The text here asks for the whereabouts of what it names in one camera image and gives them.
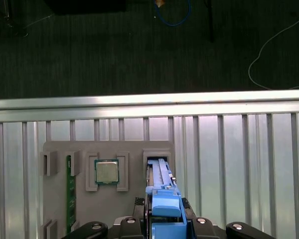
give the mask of computer processor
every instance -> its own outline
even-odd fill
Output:
[[[96,184],[118,184],[119,183],[119,161],[118,159],[96,159],[94,160],[95,183]]]

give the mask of blue cable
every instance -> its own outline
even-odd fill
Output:
[[[179,25],[181,25],[182,23],[184,23],[184,22],[188,19],[189,15],[190,15],[190,13],[191,13],[190,0],[187,0],[187,3],[188,3],[188,12],[187,12],[187,15],[184,17],[184,19],[183,19],[182,21],[178,22],[178,23],[171,24],[171,23],[165,21],[165,19],[160,15],[159,7],[156,5],[155,0],[154,0],[154,6],[155,6],[155,10],[156,10],[156,12],[157,12],[157,15],[158,15],[158,17],[160,18],[160,20],[161,20],[164,24],[166,24],[167,26],[179,26]]]

